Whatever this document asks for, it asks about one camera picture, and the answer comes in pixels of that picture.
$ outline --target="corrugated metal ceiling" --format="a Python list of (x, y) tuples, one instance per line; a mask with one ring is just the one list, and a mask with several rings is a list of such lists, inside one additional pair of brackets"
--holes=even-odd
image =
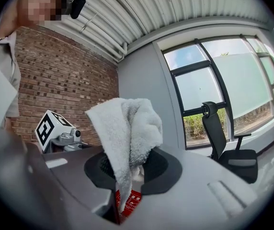
[(48, 28), (115, 61), (126, 54), (126, 44), (175, 22), (205, 16), (235, 16), (269, 23), (259, 0), (86, 0), (78, 17), (67, 17)]

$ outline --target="person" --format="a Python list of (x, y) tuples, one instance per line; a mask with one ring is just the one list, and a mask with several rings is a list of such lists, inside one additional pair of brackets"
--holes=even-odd
[[(16, 30), (43, 21), (59, 20), (69, 0), (12, 0), (0, 16), (0, 70), (19, 91), (21, 74), (14, 55)], [(19, 116), (18, 94), (11, 103), (2, 127), (13, 132), (12, 118)]]

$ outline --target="gray shirt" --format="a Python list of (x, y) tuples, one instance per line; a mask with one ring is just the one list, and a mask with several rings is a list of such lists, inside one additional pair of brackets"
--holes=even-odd
[[(13, 32), (8, 37), (0, 40), (0, 70), (11, 83), (11, 85), (19, 91), (21, 73), (14, 55), (14, 46), (16, 43), (16, 32)], [(18, 117), (18, 94), (11, 103), (6, 112), (6, 117)]]

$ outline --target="small camera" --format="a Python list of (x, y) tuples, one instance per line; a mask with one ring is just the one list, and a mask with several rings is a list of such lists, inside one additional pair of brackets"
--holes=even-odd
[(81, 132), (79, 129), (73, 128), (71, 130), (71, 135), (73, 135), (74, 141), (80, 141)]

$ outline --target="white pipe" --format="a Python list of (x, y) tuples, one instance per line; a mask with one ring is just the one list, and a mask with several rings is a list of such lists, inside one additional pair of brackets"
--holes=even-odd
[(126, 50), (124, 48), (122, 48), (112, 37), (110, 37), (105, 31), (103, 31), (101, 28), (99, 28), (98, 26), (94, 25), (93, 23), (91, 23), (91, 20), (88, 20), (86, 22), (87, 26), (84, 28), (84, 30), (81, 30), (80, 33), (83, 33), (84, 31), (87, 30), (87, 27), (91, 28), (92, 30), (94, 30), (95, 32), (97, 32), (99, 35), (101, 35), (102, 37), (104, 37), (109, 43), (111, 43), (113, 46), (115, 46), (122, 54), (126, 55), (127, 54), (127, 47)]
[(83, 30), (86, 29), (87, 24), (90, 23), (90, 22), (94, 19), (94, 17), (97, 16), (97, 15), (98, 15), (98, 13), (96, 13), (94, 16), (92, 16), (92, 17), (90, 18), (90, 20), (88, 20), (88, 21), (85, 23), (85, 25), (83, 26), (83, 28), (81, 28), (80, 33), (81, 33)]
[[(81, 21), (83, 22), (83, 21), (87, 20), (87, 18), (91, 18), (92, 14), (90, 14), (88, 11), (90, 11), (90, 10), (86, 10), (86, 12), (82, 11), (80, 13), (80, 16), (77, 18), (77, 20), (81, 19)], [(109, 24), (107, 24), (106, 21), (104, 21), (100, 16), (96, 17), (95, 20), (92, 20), (92, 23), (94, 25), (96, 25), (97, 27), (99, 27), (100, 29), (102, 29), (103, 31), (105, 31), (118, 44), (121, 45), (121, 42), (123, 42), (123, 41), (126, 41), (128, 43), (130, 42), (130, 41), (127, 41), (125, 37), (119, 35), (119, 33), (113, 27), (111, 27)]]
[(93, 13), (97, 13), (98, 14), (98, 17), (104, 22), (106, 23), (108, 26), (110, 26), (111, 28), (113, 28), (117, 34), (124, 40), (124, 41), (127, 41), (129, 43), (133, 42), (136, 37), (133, 36), (133, 34), (129, 31), (128, 33), (127, 32), (124, 32), (123, 31), (123, 24), (121, 24), (121, 26), (119, 27), (119, 20), (117, 20), (115, 18), (115, 16), (111, 16), (110, 14), (105, 14), (104, 13), (104, 8), (100, 6), (100, 3), (96, 3), (96, 2), (93, 2), (92, 0), (86, 0), (86, 3), (84, 5), (85, 9), (82, 10), (81, 12), (81, 15), (84, 16), (83, 14), (89, 10)]
[[(125, 52), (127, 53), (127, 42), (124, 42), (124, 43), (123, 43), (123, 49), (124, 49)], [(117, 61), (117, 63), (119, 63), (120, 61), (122, 61), (122, 60), (124, 59), (124, 56), (126, 56), (126, 54), (123, 54), (123, 55), (122, 55), (122, 58), (119, 59), (119, 60)]]
[(45, 27), (49, 28), (49, 29), (51, 29), (53, 31), (56, 31), (56, 32), (58, 32), (60, 34), (62, 34), (63, 32), (70, 33), (70, 34), (72, 34), (75, 37), (75, 39), (73, 37), (69, 37), (69, 38), (72, 38), (73, 40), (75, 40), (76, 42), (78, 42), (78, 43), (80, 43), (82, 45), (83, 45), (83, 41), (87, 42), (88, 44), (92, 45), (93, 47), (99, 49), (101, 52), (103, 52), (104, 54), (106, 54), (108, 57), (110, 57), (111, 59), (113, 59), (115, 62), (119, 61), (119, 59), (116, 59), (114, 56), (112, 56), (110, 53), (108, 53), (105, 49), (102, 49), (101, 47), (99, 47), (98, 45), (96, 45), (94, 42), (87, 40), (87, 38), (84, 37), (84, 36), (81, 37), (81, 35), (79, 33), (77, 33), (75, 31), (75, 29), (72, 29), (72, 27), (70, 25), (58, 24), (58, 25), (55, 26), (57, 29), (60, 29), (62, 31), (58, 31), (58, 30), (56, 30), (53, 27), (48, 27), (48, 26), (45, 26)]
[[(78, 32), (80, 31), (80, 28), (78, 25), (76, 25), (75, 23), (66, 20), (64, 21), (64, 24), (74, 28), (75, 30), (77, 30)], [(89, 33), (88, 31), (84, 30), (82, 32), (83, 35), (87, 36), (88, 38), (90, 38), (92, 41), (96, 42), (97, 44), (101, 45), (103, 48), (105, 48), (107, 51), (111, 52), (117, 59), (121, 59), (122, 55), (120, 55), (119, 53), (117, 53), (113, 48), (111, 48), (109, 45), (107, 45), (103, 40), (99, 39), (98, 37), (96, 37), (95, 35)]]
[(96, 4), (96, 7), (101, 12), (105, 11), (106, 13), (108, 13), (108, 11), (104, 9), (104, 7), (110, 8), (110, 11), (114, 12), (114, 14), (105, 14), (105, 17), (114, 18), (114, 20), (116, 21), (115, 24), (121, 21), (122, 28), (123, 25), (125, 25), (127, 31), (130, 32), (134, 36), (134, 38), (139, 38), (142, 35), (141, 30), (138, 28), (135, 22), (133, 22), (132, 18), (127, 14), (125, 9), (121, 5), (119, 5), (115, 0), (98, 0), (98, 2), (93, 2), (94, 0), (88, 1), (90, 1), (90, 3), (92, 2), (92, 4)]

